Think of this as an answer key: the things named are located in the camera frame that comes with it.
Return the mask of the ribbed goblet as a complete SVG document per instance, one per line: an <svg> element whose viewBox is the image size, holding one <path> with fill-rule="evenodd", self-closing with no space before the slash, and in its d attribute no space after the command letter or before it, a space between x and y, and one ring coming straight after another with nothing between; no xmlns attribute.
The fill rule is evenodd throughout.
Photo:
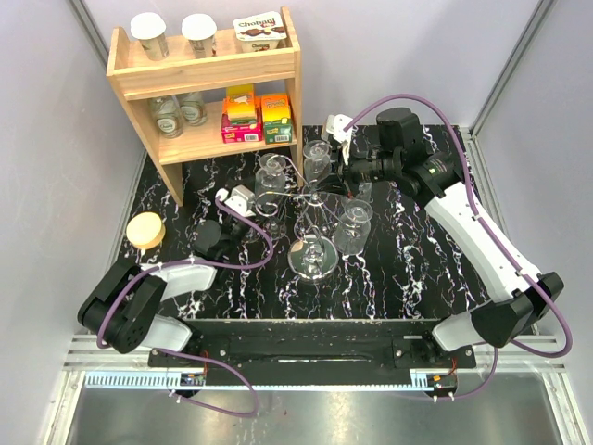
<svg viewBox="0 0 593 445"><path fill-rule="evenodd" d="M283 193L286 184L286 161L278 154L267 153L259 160L256 172L255 195L257 204L264 208L272 203L278 195Z"/></svg>
<svg viewBox="0 0 593 445"><path fill-rule="evenodd" d="M331 170L331 145L323 140L309 141L304 145L304 176L309 185L320 183Z"/></svg>
<svg viewBox="0 0 593 445"><path fill-rule="evenodd" d="M333 237L333 243L343 255L358 255L366 245L371 231L373 210L360 199L351 199L344 205Z"/></svg>
<svg viewBox="0 0 593 445"><path fill-rule="evenodd" d="M369 204L372 203L372 183L360 183L351 186L349 199L357 199Z"/></svg>

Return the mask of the chrome wine glass rack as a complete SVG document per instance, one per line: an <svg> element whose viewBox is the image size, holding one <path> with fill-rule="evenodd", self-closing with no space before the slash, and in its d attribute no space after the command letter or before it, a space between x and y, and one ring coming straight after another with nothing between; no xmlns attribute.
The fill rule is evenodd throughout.
<svg viewBox="0 0 593 445"><path fill-rule="evenodd" d="M351 199L322 189L328 177L318 184L309 185L305 180L303 190L291 197L301 205L295 222L296 241L288 249L287 259L291 270L301 279L315 282L332 274L341 254L333 237L344 205Z"/></svg>

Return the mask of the round yellow wooden coaster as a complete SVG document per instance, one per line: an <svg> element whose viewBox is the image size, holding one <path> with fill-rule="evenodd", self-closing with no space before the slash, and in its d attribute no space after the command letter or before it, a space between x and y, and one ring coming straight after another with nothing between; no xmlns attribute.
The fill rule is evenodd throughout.
<svg viewBox="0 0 593 445"><path fill-rule="evenodd" d="M127 224L125 235L136 248L149 250L158 246L164 239L166 227L155 212L142 212Z"/></svg>

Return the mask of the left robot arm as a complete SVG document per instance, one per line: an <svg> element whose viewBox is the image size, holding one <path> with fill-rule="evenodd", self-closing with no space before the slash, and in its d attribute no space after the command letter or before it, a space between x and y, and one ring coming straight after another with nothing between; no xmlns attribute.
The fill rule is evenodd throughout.
<svg viewBox="0 0 593 445"><path fill-rule="evenodd" d="M103 348L121 354L139 347L168 350L180 366L198 361L201 345L195 330L158 314L163 300L208 290L230 264L229 255L252 228L253 216L229 214L224 223L206 220L198 226L195 256L161 266L115 261L78 310L78 323L102 339Z"/></svg>

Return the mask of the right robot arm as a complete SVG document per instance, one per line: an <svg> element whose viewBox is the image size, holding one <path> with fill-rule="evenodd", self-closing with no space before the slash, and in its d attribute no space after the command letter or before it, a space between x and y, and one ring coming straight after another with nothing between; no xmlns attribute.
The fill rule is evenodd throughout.
<svg viewBox="0 0 593 445"><path fill-rule="evenodd" d="M323 128L323 139L340 151L336 174L342 193L351 194L363 183L395 183L453 238L486 288L487 303L432 329L421 345L423 359L441 367L461 347L503 348L541 320L564 282L555 272L540 272L504 235L478 202L460 159L434 151L409 108L377 115L379 145L359 159L350 152L351 122L348 116L331 115Z"/></svg>

